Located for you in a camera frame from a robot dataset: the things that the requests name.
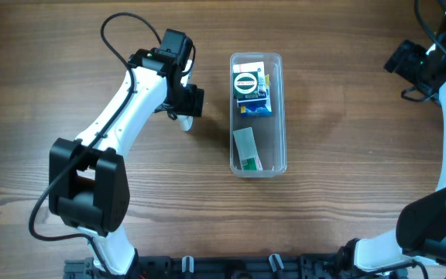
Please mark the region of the white spray bottle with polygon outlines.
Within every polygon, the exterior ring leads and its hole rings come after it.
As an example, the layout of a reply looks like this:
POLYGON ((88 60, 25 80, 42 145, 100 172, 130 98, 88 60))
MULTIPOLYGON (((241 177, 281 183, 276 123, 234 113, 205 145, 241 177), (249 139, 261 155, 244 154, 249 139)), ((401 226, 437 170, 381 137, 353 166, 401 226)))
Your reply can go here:
MULTIPOLYGON (((187 86, 187 82, 190 80, 190 77, 191 77, 191 74, 188 74, 187 76, 185 76, 181 79, 181 84, 184 87, 187 86)), ((188 132, 193 125, 194 119, 192 116, 178 115, 177 121, 180 124, 180 129, 184 132, 188 132)))

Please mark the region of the dark green round-logo box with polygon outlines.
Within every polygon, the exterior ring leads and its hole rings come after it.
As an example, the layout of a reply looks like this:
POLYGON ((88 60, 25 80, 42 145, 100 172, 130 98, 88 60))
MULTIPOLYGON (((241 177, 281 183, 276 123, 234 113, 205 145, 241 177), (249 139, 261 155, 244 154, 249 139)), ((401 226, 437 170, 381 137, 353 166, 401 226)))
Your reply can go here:
POLYGON ((259 97, 259 82, 256 71, 233 74, 233 96, 236 99, 254 99, 259 97))

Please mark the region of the white Hansaplast box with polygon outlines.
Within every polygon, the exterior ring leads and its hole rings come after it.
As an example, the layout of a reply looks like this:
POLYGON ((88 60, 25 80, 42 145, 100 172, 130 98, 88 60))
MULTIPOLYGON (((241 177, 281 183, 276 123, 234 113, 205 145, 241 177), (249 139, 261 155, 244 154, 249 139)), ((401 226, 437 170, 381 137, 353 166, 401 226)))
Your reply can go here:
POLYGON ((232 66, 232 81, 234 73, 241 73, 247 71, 256 71, 259 78, 259 97, 254 99, 236 99, 237 106, 242 107, 243 105, 248 104, 264 104, 266 102, 266 86, 265 86, 265 72, 264 72, 264 63, 260 62, 252 62, 247 64, 234 64, 232 66))

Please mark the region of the blue VapoDrops box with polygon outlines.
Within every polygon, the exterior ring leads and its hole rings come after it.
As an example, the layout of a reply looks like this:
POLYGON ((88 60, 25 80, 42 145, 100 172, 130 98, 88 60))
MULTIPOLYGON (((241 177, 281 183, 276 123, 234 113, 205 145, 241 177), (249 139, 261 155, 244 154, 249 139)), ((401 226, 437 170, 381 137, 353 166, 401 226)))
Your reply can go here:
POLYGON ((270 79, 269 75, 265 75, 266 86, 266 102, 264 104, 248 104, 240 108, 241 117, 270 117, 273 114, 270 101, 270 79))

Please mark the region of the white green medicine box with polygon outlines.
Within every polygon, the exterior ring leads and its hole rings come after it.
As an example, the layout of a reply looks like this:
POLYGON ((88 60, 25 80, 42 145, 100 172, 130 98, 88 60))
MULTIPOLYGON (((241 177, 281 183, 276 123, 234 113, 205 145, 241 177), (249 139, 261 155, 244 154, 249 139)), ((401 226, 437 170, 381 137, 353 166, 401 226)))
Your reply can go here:
POLYGON ((262 171, 254 133, 251 127, 238 129, 233 132, 238 158, 244 171, 262 171))

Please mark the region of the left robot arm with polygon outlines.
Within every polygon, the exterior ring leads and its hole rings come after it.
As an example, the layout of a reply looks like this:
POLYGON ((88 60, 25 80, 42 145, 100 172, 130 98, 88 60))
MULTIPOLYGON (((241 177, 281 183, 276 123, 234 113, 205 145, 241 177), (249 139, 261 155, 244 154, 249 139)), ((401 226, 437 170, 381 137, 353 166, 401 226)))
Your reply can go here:
POLYGON ((99 117, 74 140, 50 149, 49 209, 87 238, 92 273, 132 276, 138 253, 122 224, 129 206, 125 158, 148 118, 165 111, 187 132, 201 116, 204 90, 189 84, 192 40, 167 29, 160 46, 140 49, 99 117))

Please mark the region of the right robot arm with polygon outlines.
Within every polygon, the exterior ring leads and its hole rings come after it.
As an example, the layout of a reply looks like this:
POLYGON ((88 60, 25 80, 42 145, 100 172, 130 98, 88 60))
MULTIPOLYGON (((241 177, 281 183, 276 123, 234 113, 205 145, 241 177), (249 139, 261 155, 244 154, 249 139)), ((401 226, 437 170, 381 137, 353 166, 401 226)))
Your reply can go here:
POLYGON ((401 97, 418 91, 421 102, 431 100, 443 113, 443 155, 441 173, 434 193, 407 205, 399 215, 396 228, 369 239, 353 239, 335 255, 331 265, 334 277, 361 278, 393 276, 398 270, 419 267, 428 275, 428 265, 446 266, 446 5, 441 25, 433 32, 420 14, 420 3, 413 12, 420 27, 432 41, 425 48, 403 41, 384 68, 409 81, 401 97))

